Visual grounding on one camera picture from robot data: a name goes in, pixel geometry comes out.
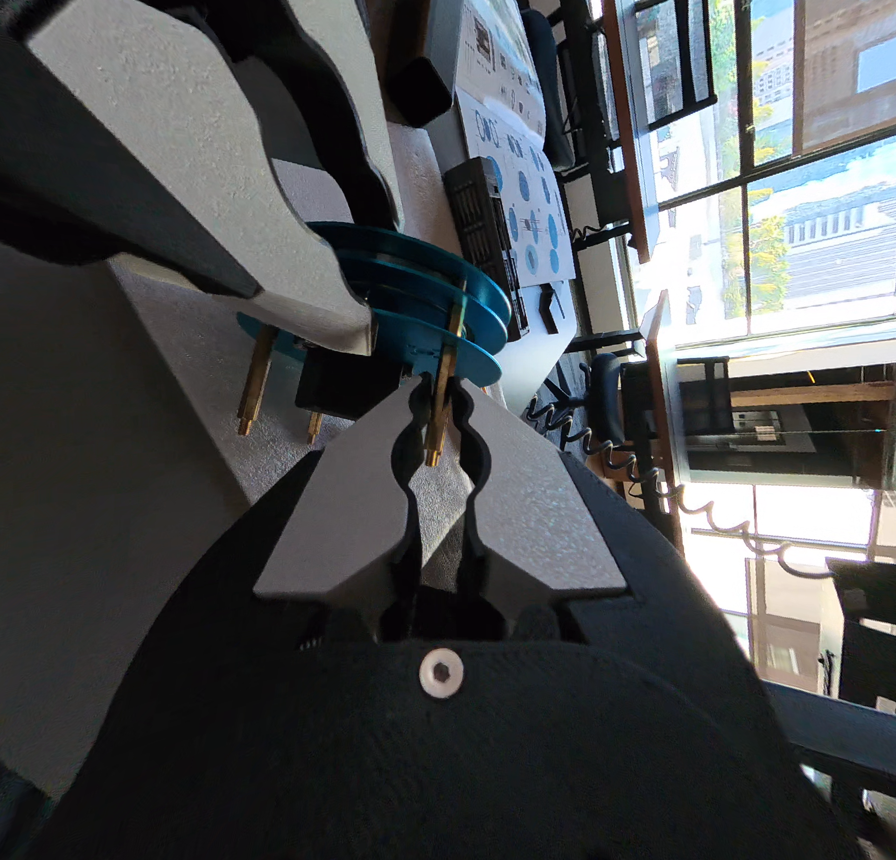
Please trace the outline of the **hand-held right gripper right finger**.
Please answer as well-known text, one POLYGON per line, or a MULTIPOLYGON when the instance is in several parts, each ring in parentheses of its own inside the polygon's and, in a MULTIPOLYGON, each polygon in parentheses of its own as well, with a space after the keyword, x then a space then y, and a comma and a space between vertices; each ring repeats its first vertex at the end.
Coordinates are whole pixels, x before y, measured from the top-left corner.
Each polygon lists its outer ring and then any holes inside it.
POLYGON ((571 604, 628 585, 562 454, 468 381, 451 394, 471 490, 450 637, 585 642, 571 604))

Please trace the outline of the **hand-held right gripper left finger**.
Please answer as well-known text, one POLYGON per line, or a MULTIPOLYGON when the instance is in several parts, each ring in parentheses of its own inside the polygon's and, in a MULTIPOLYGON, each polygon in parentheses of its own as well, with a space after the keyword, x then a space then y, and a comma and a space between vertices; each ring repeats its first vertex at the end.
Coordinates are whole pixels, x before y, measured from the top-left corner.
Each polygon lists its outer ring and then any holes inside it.
POLYGON ((423 463, 432 376, 415 375, 332 438, 253 594, 351 610, 377 639, 420 581, 421 535, 409 482, 423 463))

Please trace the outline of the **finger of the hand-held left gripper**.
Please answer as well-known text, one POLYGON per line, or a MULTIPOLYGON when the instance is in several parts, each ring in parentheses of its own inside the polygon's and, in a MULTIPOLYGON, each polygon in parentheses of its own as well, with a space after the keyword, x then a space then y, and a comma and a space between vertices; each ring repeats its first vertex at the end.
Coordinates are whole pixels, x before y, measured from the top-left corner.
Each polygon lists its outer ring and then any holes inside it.
POLYGON ((69 0, 28 38, 33 57, 260 286, 254 316, 367 356, 373 312, 297 216, 224 57, 138 0, 69 0))
POLYGON ((400 231, 399 185, 375 56, 356 0, 139 0, 193 8, 236 65, 259 61, 296 105, 353 220, 400 231))

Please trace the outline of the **blue round base plate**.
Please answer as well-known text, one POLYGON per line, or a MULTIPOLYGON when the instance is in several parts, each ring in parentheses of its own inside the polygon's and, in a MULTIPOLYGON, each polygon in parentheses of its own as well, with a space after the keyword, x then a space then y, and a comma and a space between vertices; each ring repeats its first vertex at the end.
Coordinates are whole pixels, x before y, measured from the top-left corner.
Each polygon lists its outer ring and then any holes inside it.
POLYGON ((337 221, 314 221, 312 231, 334 249, 350 288, 375 314, 372 353, 407 362, 412 375, 435 376, 442 342, 455 343, 455 373, 476 387, 497 382, 497 357, 508 342, 511 308, 501 288, 463 258, 395 231, 337 221), (462 337, 447 332, 457 287, 467 279, 462 337))

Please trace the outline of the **dark grey case sleeve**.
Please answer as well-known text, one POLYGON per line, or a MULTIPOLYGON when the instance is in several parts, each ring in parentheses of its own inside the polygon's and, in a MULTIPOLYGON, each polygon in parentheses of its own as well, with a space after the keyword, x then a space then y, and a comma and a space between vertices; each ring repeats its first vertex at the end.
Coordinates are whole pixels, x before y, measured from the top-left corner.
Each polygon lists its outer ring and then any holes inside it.
POLYGON ((385 87, 412 127, 451 109, 465 0, 395 0, 385 87))

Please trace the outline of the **black servo motor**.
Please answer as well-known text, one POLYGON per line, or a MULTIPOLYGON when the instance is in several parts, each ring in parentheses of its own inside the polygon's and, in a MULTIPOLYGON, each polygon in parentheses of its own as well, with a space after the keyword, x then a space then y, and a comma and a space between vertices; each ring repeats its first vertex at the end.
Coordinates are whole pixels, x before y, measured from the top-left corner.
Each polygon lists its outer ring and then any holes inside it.
POLYGON ((295 405, 309 413, 356 421, 411 375, 409 363, 381 353, 362 356, 312 347, 302 366, 295 405))

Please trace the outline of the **black office chair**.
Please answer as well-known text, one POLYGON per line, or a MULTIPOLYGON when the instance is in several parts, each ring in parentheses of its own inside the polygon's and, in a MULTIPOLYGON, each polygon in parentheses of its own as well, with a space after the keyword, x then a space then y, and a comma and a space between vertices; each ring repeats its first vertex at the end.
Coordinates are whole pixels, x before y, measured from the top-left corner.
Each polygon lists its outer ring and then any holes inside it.
POLYGON ((645 436, 658 438, 651 371, 647 361, 622 361, 611 352, 586 367, 584 409, 591 444, 620 448, 645 436))

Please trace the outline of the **printed instruction manual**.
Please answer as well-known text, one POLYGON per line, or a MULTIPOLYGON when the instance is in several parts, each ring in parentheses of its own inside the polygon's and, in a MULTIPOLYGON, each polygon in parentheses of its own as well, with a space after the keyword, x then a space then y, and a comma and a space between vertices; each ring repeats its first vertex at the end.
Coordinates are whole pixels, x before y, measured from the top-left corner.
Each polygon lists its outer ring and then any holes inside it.
POLYGON ((575 277, 546 107, 516 0, 465 0, 455 95, 470 157, 490 160, 522 286, 575 277))

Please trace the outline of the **white foam sheet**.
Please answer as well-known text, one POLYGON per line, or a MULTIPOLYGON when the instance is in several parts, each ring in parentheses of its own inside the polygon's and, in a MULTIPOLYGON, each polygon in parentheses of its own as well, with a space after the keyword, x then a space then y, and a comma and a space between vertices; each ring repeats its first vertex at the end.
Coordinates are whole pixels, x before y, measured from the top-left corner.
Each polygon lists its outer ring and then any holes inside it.
MULTIPOLYGON (((423 128, 388 122, 404 212, 405 233, 459 250, 442 174, 423 128)), ((152 265, 128 256, 110 264, 140 323, 174 376, 249 504, 254 504, 309 450, 308 414, 295 404, 300 364, 279 352, 258 421, 238 436, 238 402, 253 339, 234 310, 175 283, 150 276, 152 265)), ((422 466, 411 479, 420 512, 425 585, 449 590, 461 558, 463 516, 472 489, 460 462, 460 434, 447 427, 438 467, 422 466)))

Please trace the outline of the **dark blue office chair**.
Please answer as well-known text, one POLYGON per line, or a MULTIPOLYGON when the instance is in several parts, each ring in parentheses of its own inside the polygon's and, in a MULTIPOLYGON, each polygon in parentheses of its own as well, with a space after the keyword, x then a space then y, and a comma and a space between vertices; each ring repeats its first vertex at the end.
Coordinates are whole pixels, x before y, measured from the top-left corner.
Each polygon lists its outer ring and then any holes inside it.
POLYGON ((521 18, 544 97, 546 158, 555 172, 568 171, 574 167, 575 158, 565 133, 553 29, 543 14, 530 7, 521 11, 521 18))

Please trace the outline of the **black screwdriver bit tray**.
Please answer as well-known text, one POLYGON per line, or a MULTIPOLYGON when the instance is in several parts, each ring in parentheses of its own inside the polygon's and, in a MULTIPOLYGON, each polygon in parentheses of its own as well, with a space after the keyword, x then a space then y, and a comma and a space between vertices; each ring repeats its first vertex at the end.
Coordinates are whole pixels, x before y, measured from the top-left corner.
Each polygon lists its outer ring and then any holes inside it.
POLYGON ((465 160, 447 171, 443 186, 454 218, 464 259, 491 278, 504 292, 511 316, 508 341, 529 334, 516 252, 511 247, 497 165, 489 157, 465 160))

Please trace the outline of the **large window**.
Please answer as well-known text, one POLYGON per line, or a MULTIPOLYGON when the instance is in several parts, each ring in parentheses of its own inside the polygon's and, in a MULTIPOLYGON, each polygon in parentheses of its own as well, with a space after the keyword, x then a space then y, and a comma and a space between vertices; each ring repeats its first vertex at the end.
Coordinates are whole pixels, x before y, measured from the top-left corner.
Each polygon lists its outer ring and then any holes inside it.
POLYGON ((894 0, 636 0, 658 240, 686 354, 738 434, 688 439, 689 562, 747 655, 814 687, 826 556, 872 558, 894 443, 894 0))

